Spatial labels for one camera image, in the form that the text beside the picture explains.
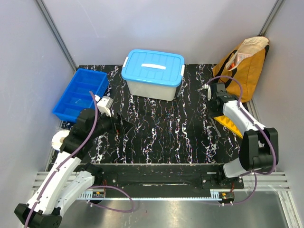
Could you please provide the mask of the yellow test tube rack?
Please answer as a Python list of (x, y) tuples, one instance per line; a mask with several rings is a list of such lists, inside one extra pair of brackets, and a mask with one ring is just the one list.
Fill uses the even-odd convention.
[(226, 127), (228, 130), (236, 134), (238, 137), (243, 138), (240, 130), (236, 127), (236, 125), (225, 115), (214, 117), (214, 119), (219, 122), (221, 125)]

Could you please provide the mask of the white plastic tub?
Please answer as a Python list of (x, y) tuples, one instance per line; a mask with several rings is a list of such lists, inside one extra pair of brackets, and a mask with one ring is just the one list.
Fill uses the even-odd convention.
[(152, 85), (134, 81), (126, 81), (132, 95), (171, 101), (175, 98), (178, 87), (167, 87), (162, 85)]

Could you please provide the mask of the light blue plastic lid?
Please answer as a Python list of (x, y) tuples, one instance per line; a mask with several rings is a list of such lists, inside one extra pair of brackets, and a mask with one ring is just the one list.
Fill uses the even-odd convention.
[(134, 49), (125, 59), (122, 78), (126, 81), (178, 87), (181, 84), (184, 69), (185, 59), (181, 55)]

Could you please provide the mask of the white tape roll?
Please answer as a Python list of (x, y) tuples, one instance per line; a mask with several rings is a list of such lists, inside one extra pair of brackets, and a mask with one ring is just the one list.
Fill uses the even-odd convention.
[(63, 140), (69, 135), (69, 130), (60, 130), (52, 138), (52, 147), (56, 151), (60, 151)]

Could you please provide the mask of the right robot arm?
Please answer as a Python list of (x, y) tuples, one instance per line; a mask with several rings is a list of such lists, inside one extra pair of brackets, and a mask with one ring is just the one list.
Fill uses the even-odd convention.
[(223, 83), (207, 86), (207, 108), (211, 117), (226, 116), (242, 134), (238, 158), (223, 165), (223, 172), (216, 176), (221, 188), (232, 184), (233, 178), (249, 173), (272, 173), (278, 162), (278, 131), (257, 121), (235, 95), (226, 91)]

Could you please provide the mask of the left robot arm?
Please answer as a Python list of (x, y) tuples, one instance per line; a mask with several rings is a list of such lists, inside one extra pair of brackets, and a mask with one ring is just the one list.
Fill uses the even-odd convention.
[(66, 184), (72, 172), (91, 148), (92, 141), (104, 134), (127, 134), (133, 124), (120, 114), (100, 114), (97, 109), (84, 109), (64, 139), (59, 141), (56, 161), (42, 184), (28, 200), (15, 208), (15, 215), (26, 228), (58, 228), (67, 209), (88, 189), (108, 189), (103, 169), (91, 163), (84, 165), (76, 178)]

